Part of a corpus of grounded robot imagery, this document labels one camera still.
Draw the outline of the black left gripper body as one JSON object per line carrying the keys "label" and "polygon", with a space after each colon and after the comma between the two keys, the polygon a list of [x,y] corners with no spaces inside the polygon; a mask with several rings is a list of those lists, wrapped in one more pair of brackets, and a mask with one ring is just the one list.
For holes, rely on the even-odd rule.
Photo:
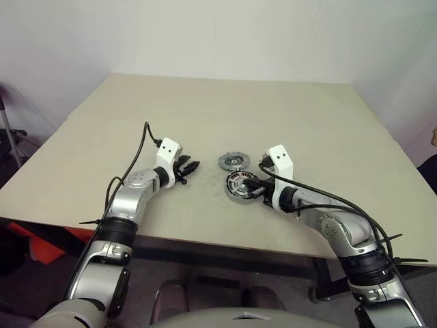
{"label": "black left gripper body", "polygon": [[175,161],[175,163],[173,164],[173,174],[175,176],[176,182],[180,183],[181,185],[185,185],[187,183],[187,180],[182,175],[182,166],[183,165],[178,164],[178,161]]}

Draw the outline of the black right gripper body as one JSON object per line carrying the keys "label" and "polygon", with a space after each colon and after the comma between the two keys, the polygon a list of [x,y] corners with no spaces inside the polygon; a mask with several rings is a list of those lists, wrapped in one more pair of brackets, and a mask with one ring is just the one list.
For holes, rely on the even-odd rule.
{"label": "black right gripper body", "polygon": [[275,179],[268,178],[262,181],[262,186],[264,188],[263,192],[263,204],[269,207],[273,207],[272,205],[272,197],[275,190]]}

